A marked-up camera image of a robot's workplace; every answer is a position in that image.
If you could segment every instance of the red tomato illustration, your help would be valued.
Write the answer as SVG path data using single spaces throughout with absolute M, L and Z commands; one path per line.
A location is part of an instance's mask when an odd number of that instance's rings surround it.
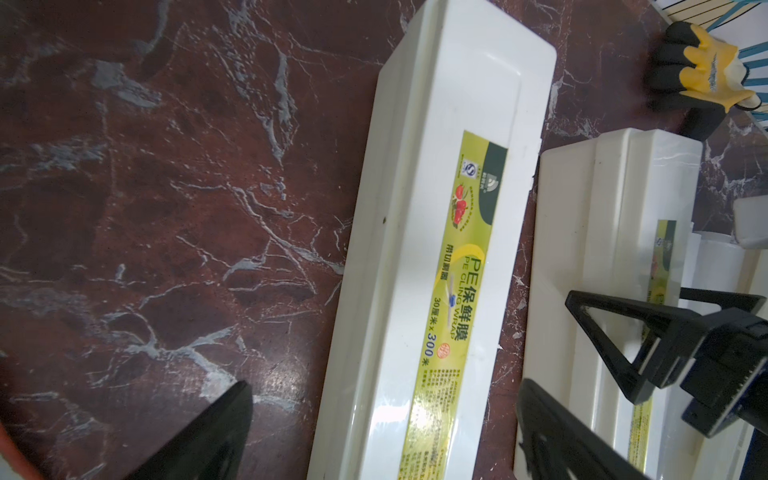
M 453 214 L 453 223 L 454 225 L 458 225 L 458 222 L 462 221 L 462 217 L 464 217 L 464 212 L 467 210 L 467 202 L 466 200 L 459 200 L 456 202 L 456 212 Z

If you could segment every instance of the white plastic container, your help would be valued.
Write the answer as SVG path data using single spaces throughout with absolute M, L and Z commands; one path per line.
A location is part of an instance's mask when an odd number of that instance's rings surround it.
M 689 138 L 626 129 L 541 155 L 523 376 L 624 457 L 633 406 L 565 308 L 565 297 L 570 290 L 586 290 L 647 300 L 654 244 L 660 240 L 671 247 L 664 303 L 677 305 L 701 151 L 701 143 Z M 669 237 L 657 239 L 660 231 Z M 654 278 L 660 277 L 655 272 Z M 634 358 L 640 324 L 593 313 L 614 343 Z M 666 392 L 657 390 L 647 419 L 644 471 L 651 478 L 665 405 Z M 515 475 L 528 478 L 519 447 Z
M 508 149 L 445 457 L 472 477 L 554 62 L 485 0 L 428 0 L 384 65 L 307 478 L 399 477 L 465 132 Z

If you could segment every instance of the work glove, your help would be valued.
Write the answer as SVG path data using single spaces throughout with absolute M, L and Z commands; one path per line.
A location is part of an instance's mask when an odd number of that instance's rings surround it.
M 734 105 L 751 111 L 761 104 L 757 94 L 742 85 L 749 70 L 738 55 L 737 47 L 715 39 L 699 25 L 674 22 L 647 76 L 648 87 L 663 93 L 650 107 L 689 108 L 680 134 L 706 140 Z

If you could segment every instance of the black plastic part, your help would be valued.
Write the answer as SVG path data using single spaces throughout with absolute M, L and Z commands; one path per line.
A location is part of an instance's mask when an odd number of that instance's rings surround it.
M 517 413 L 533 480 L 647 480 L 531 379 L 520 385 Z
M 768 433 L 768 322 L 737 308 L 703 317 L 718 322 L 680 387 L 694 399 L 683 420 L 706 437 L 738 417 Z
M 683 288 L 680 298 L 719 305 L 701 316 L 691 310 L 571 291 L 565 305 L 592 341 L 624 396 L 635 405 L 654 387 L 677 381 L 693 396 L 683 420 L 707 437 L 737 418 L 768 433 L 768 322 L 755 316 L 766 299 L 757 295 Z M 595 308 L 642 320 L 647 338 L 630 363 L 589 315 Z
M 635 405 L 648 400 L 655 386 L 663 388 L 675 383 L 688 359 L 716 326 L 702 322 L 701 315 L 691 310 L 575 290 L 568 294 L 565 306 L 592 341 L 624 396 Z M 650 329 L 651 334 L 632 363 L 596 324 L 587 308 L 642 320 Z
M 252 412 L 250 386 L 235 383 L 125 480 L 234 480 Z
M 760 295 L 718 292 L 716 290 L 700 290 L 697 288 L 685 287 L 680 288 L 680 298 L 683 300 L 693 300 L 695 302 L 714 303 L 723 310 L 737 308 L 753 314 L 757 314 L 766 302 L 766 297 Z

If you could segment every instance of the dark red marble surface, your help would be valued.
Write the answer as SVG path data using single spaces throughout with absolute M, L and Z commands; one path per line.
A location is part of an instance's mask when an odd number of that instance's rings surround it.
M 240 478 L 305 478 L 376 75 L 421 2 L 0 3 L 0 420 L 50 478 L 121 478 L 235 379 Z M 544 149 L 674 130 L 647 0 L 503 0 L 558 50 Z M 768 193 L 744 114 L 695 221 Z M 475 478 L 513 478 L 531 193 Z

